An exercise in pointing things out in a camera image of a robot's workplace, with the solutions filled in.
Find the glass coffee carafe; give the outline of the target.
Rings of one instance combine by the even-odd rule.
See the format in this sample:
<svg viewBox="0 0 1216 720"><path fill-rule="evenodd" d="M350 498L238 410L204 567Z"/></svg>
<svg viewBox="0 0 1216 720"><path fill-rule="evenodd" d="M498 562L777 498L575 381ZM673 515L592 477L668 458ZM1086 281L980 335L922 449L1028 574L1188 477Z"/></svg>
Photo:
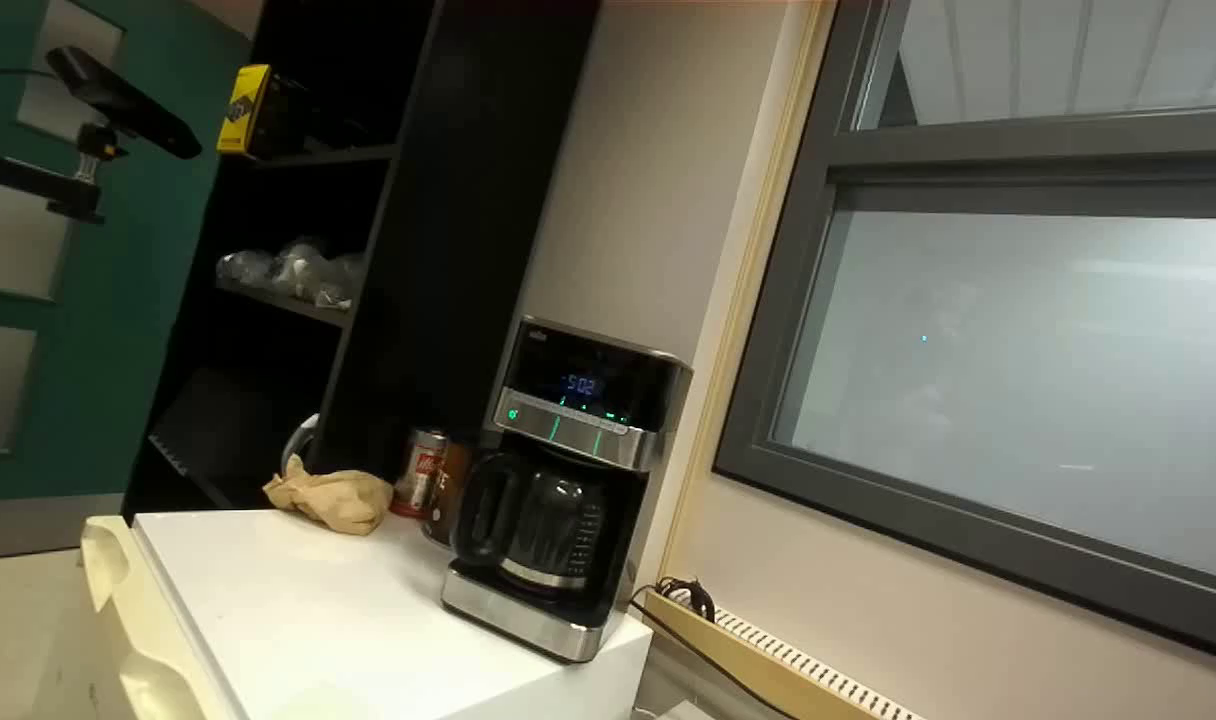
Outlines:
<svg viewBox="0 0 1216 720"><path fill-rule="evenodd" d="M484 454L467 473L453 545L477 567L540 593L580 593L604 523L607 502L595 486L517 454Z"/></svg>

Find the black silver coffee machine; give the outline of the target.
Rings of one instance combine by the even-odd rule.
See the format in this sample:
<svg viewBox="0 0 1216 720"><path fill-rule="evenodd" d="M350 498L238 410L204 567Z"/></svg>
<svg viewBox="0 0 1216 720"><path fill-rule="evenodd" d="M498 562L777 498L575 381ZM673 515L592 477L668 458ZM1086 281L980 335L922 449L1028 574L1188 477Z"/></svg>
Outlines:
<svg viewBox="0 0 1216 720"><path fill-rule="evenodd" d="M673 352L526 319L494 399L494 440L472 466L484 454L517 454L589 481L607 502L607 523L580 593L540 593L498 567L477 567L450 538L444 607L551 662L589 665L632 578L638 523L651 506L686 383L687 368Z"/></svg>

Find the brown coffee can black lid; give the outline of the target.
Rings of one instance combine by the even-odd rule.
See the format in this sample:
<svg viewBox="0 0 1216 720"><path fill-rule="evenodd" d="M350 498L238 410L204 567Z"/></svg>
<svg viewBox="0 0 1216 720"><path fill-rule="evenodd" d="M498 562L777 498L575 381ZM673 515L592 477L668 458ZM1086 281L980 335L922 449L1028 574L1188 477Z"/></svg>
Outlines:
<svg viewBox="0 0 1216 720"><path fill-rule="evenodd" d="M467 449L437 427L418 427L408 440L408 467L396 481L396 515L411 515L427 538L444 531L450 498L467 466Z"/></svg>

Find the black shelving unit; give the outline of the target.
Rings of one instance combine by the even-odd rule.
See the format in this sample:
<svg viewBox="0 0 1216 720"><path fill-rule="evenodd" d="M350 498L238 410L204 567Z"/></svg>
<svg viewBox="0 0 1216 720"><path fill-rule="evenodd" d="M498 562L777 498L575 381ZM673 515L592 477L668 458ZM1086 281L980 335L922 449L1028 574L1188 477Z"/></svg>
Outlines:
<svg viewBox="0 0 1216 720"><path fill-rule="evenodd" d="M266 0L252 62L297 96L229 156L170 335L127 512L257 507L288 445L402 477L472 440L512 334L602 0ZM238 250L360 258L350 311L218 276Z"/></svg>

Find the clear plastic bags on shelf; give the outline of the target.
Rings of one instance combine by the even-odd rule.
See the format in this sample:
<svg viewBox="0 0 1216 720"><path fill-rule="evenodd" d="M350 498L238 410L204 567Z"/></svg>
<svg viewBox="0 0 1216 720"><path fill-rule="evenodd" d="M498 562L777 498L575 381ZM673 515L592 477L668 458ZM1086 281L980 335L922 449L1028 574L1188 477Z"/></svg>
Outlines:
<svg viewBox="0 0 1216 720"><path fill-rule="evenodd" d="M280 252L238 250L218 262L218 276L238 289L274 294L327 311L350 311L360 294L360 258L323 258L308 240Z"/></svg>

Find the yellow box on shelf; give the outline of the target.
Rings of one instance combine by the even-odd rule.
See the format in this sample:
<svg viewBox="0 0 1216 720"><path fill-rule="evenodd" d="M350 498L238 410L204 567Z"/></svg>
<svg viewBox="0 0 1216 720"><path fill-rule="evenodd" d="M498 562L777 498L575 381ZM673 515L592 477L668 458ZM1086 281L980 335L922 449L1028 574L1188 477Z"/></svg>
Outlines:
<svg viewBox="0 0 1216 720"><path fill-rule="evenodd" d="M266 104L266 92L274 86L270 65L246 65L232 81L232 96L218 131L218 153L222 156L248 156L257 141L257 117Z"/></svg>

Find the white mini fridge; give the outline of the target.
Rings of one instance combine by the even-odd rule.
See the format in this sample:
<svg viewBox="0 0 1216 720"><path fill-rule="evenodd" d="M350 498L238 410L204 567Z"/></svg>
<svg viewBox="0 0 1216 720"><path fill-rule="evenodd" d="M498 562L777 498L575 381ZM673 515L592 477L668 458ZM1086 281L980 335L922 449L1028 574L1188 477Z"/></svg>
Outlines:
<svg viewBox="0 0 1216 720"><path fill-rule="evenodd" d="M613 618L595 662L560 665L461 619L450 553L402 520L88 515L82 566L133 720L628 720L651 643Z"/></svg>

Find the beige wall radiator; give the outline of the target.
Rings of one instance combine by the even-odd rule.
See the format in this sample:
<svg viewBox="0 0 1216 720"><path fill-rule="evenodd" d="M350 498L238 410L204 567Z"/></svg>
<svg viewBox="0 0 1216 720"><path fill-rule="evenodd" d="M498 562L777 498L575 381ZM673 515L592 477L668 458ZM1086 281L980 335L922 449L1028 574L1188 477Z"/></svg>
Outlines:
<svg viewBox="0 0 1216 720"><path fill-rule="evenodd" d="M632 607L682 647L709 662L742 694L787 720L923 720L783 640L747 640L731 619L705 619L659 593L639 593Z"/></svg>

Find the grey window frame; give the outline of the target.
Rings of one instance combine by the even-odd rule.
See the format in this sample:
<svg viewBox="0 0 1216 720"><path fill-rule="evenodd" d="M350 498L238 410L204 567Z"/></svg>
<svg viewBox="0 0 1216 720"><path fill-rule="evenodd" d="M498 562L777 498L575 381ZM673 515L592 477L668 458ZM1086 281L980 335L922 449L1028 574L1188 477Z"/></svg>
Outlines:
<svg viewBox="0 0 1216 720"><path fill-rule="evenodd" d="M836 0L717 466L1216 653L1216 0Z"/></svg>

